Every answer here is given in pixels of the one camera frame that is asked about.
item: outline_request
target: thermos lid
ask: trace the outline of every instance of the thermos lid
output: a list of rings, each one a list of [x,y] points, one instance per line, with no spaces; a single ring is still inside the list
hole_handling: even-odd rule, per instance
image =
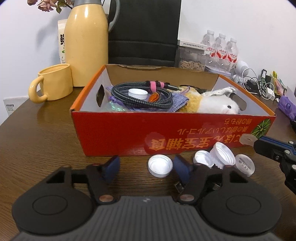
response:
[[[200,150],[195,153],[193,157],[193,163],[201,163],[209,168],[212,168],[214,165],[214,161],[212,160],[210,153],[205,150]]]
[[[155,177],[166,177],[172,169],[173,162],[165,155],[154,155],[148,161],[148,170]]]
[[[128,90],[128,95],[140,100],[145,100],[148,96],[148,92],[146,90],[134,88]]]
[[[102,5],[101,0],[71,0],[73,7],[84,5],[84,4],[99,4]]]
[[[235,164],[235,157],[232,151],[221,142],[215,143],[210,154],[214,164],[220,169],[223,169],[225,165],[233,166]]]
[[[235,167],[248,177],[255,172],[255,165],[252,159],[246,155],[235,156]]]

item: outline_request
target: yellow thermos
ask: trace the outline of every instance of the yellow thermos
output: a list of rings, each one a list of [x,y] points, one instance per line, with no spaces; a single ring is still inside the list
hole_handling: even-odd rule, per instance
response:
[[[109,24],[100,0],[75,0],[68,17],[64,39],[65,59],[70,64],[73,86],[85,86],[94,74],[108,64],[108,32],[117,21],[120,1]]]

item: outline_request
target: orange item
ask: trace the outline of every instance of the orange item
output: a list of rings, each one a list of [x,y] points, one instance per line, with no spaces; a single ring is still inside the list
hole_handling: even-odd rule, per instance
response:
[[[150,95],[148,102],[155,102],[159,99],[159,93],[154,92],[152,95]]]

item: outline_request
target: metal pin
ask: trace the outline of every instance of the metal pin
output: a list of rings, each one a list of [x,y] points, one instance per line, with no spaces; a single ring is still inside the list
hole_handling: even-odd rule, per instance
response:
[[[109,195],[109,194],[104,194],[102,196],[99,197],[100,202],[111,202],[113,201],[113,196]]]
[[[194,200],[194,196],[191,194],[183,194],[180,196],[180,200],[183,202],[191,202]]]

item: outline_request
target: stuffed animal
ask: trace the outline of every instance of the stuffed animal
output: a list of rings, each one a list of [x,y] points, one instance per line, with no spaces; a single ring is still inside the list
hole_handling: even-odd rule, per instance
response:
[[[201,95],[194,88],[190,88],[187,92],[184,90],[183,93],[189,98],[189,101],[178,112],[211,114],[239,113],[237,103],[226,95]]]

